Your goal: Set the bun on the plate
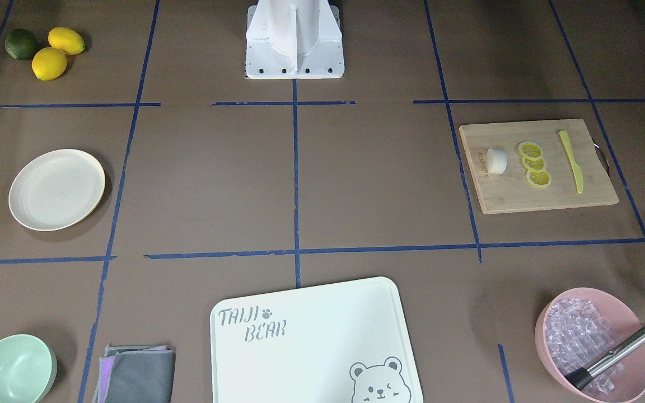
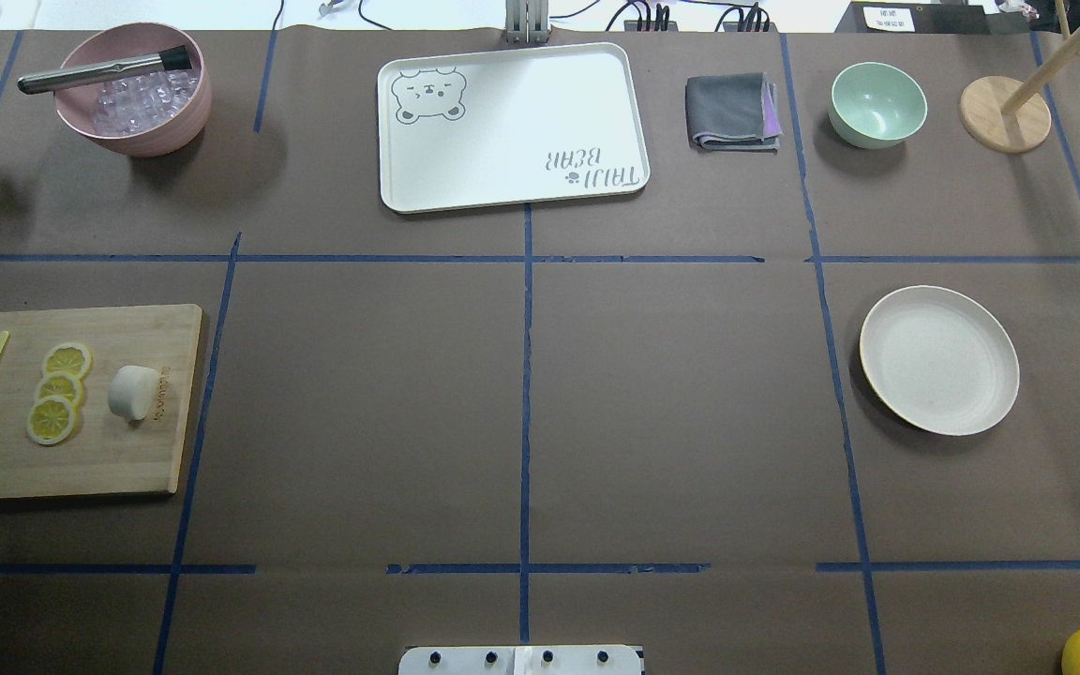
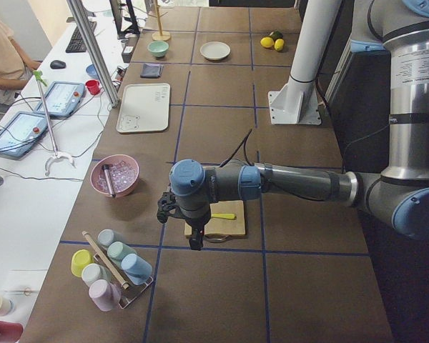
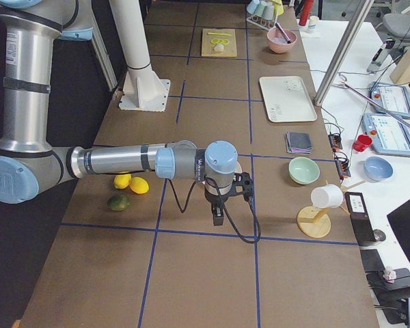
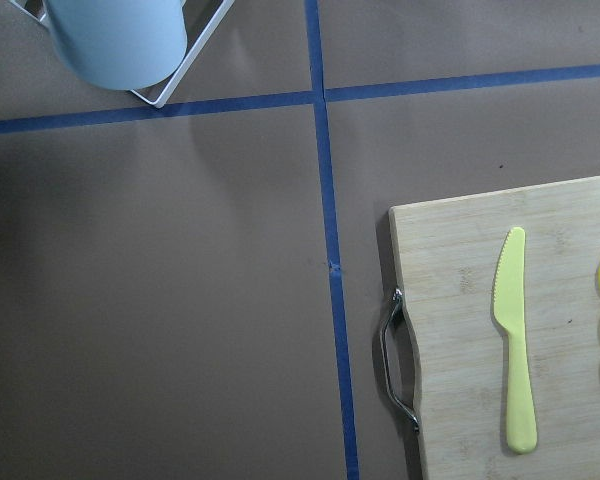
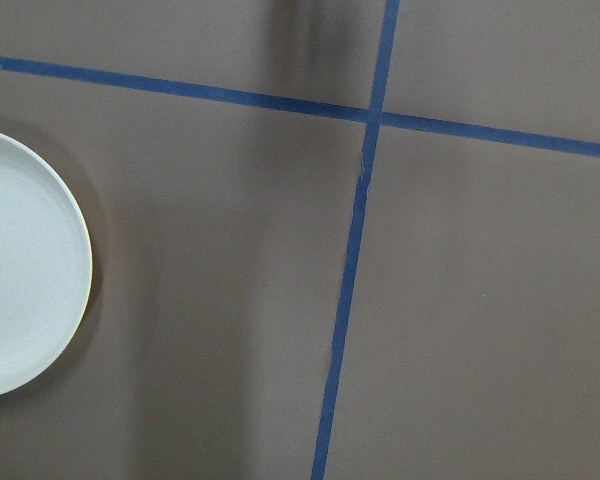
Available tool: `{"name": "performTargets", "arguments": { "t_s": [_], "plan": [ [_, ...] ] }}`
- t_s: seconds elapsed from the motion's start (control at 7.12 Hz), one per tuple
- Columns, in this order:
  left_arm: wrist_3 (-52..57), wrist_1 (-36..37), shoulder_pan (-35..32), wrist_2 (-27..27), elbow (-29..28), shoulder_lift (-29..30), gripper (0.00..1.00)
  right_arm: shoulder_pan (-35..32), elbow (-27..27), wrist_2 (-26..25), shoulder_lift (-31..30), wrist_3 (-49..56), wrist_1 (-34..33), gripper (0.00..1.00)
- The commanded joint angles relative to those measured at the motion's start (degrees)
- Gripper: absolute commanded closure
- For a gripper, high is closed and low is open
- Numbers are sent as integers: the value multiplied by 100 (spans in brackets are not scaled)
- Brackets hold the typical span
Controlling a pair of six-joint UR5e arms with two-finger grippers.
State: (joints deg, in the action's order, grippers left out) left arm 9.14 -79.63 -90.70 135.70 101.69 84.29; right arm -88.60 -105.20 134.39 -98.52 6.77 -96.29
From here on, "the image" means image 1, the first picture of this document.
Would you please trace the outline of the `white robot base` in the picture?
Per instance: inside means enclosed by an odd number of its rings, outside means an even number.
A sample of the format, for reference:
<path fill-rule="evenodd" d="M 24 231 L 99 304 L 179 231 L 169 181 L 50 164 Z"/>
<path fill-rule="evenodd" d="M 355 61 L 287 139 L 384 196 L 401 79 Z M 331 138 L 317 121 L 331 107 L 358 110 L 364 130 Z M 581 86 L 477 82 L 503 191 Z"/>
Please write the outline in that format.
<path fill-rule="evenodd" d="M 258 1 L 247 10 L 248 79 L 337 79 L 345 61 L 339 8 L 328 1 Z"/>

